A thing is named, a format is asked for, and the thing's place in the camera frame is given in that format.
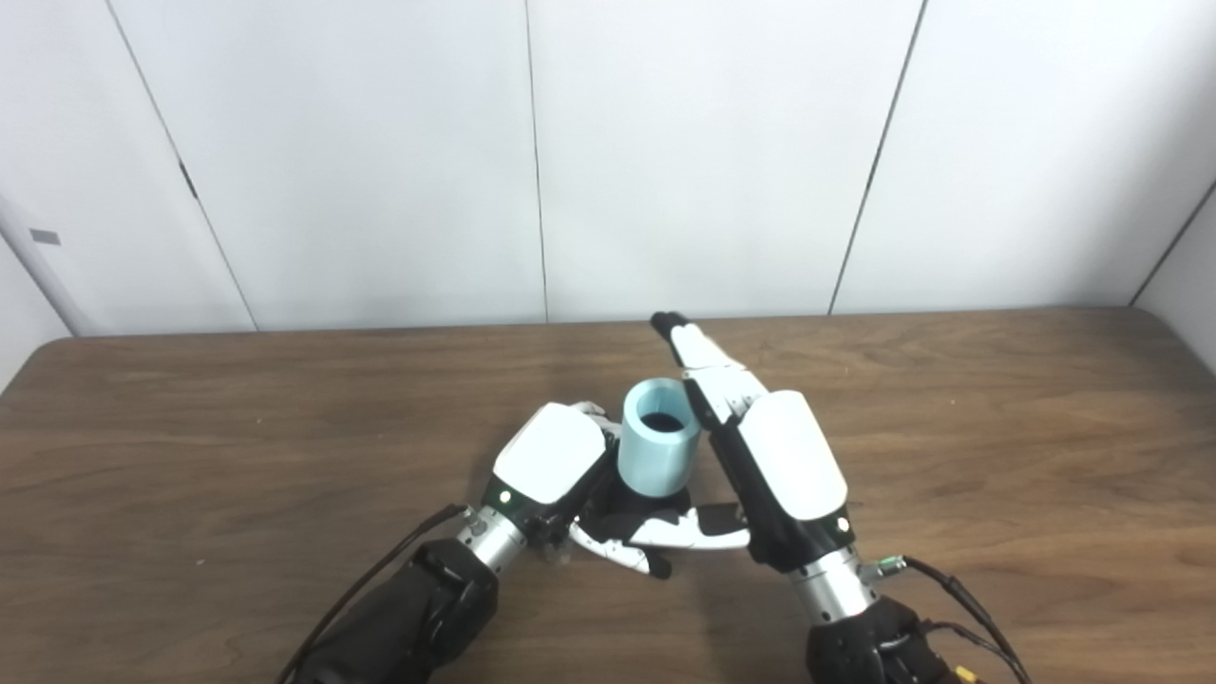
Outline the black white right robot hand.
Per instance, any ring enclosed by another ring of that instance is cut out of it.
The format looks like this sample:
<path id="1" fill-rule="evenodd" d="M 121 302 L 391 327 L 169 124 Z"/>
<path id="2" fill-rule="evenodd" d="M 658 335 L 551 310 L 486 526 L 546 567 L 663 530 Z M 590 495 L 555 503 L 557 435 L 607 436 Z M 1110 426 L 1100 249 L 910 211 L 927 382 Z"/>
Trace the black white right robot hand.
<path id="1" fill-rule="evenodd" d="M 747 548 L 790 573 L 855 542 L 846 478 L 807 398 L 759 379 L 677 312 L 657 312 L 682 376 L 629 389 L 606 536 L 631 546 Z M 696 445 L 709 439 L 741 511 L 691 508 Z"/>

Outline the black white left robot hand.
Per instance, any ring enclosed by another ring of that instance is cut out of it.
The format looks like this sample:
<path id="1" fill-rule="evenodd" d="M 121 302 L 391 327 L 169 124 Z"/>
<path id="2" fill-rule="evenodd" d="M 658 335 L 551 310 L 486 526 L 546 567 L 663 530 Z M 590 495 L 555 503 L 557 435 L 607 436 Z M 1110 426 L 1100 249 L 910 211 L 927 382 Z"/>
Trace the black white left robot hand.
<path id="1" fill-rule="evenodd" d="M 593 494 L 617 470 L 621 425 L 592 402 L 547 403 L 503 445 L 482 497 L 482 510 L 460 540 L 494 574 L 530 546 L 578 546 L 623 567 L 668 581 L 672 564 L 626 542 L 596 540 L 582 523 Z"/>

